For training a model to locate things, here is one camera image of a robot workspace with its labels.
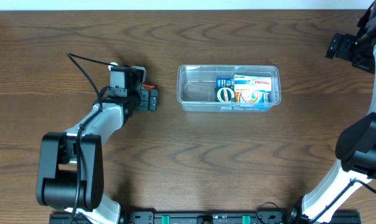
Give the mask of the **red orange sachet packet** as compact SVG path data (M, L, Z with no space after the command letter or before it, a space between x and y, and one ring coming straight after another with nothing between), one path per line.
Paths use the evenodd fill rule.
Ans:
M145 90L156 90L157 89L157 87L156 87L156 85L148 85L148 84L143 84L143 88L145 89Z

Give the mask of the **blue Kool Fever box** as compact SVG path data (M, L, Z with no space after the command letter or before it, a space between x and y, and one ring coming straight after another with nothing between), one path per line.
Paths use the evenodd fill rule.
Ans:
M234 89L233 78L218 78L216 87L229 87L235 92L235 101L238 103L269 103L270 92L264 91L237 91Z

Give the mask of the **white blue Panadol box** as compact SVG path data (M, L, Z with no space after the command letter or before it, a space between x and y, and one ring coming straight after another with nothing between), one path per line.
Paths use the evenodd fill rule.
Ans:
M234 89L237 91L264 91L272 89L271 77L234 75Z

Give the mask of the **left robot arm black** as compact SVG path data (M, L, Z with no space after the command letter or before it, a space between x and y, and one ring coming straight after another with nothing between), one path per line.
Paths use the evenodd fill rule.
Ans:
M36 200L65 212L58 223L119 223L121 205L104 193L102 147L134 111L155 111L157 90L144 87L144 67L110 67L91 112L41 142Z

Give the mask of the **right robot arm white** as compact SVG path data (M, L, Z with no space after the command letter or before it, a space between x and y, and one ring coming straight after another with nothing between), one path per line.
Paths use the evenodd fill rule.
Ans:
M357 27L356 35L335 34L326 58L341 58L374 75L368 113L341 133L332 168L292 208L287 223L331 223L336 210L357 189L368 187L376 179L376 0L358 20Z

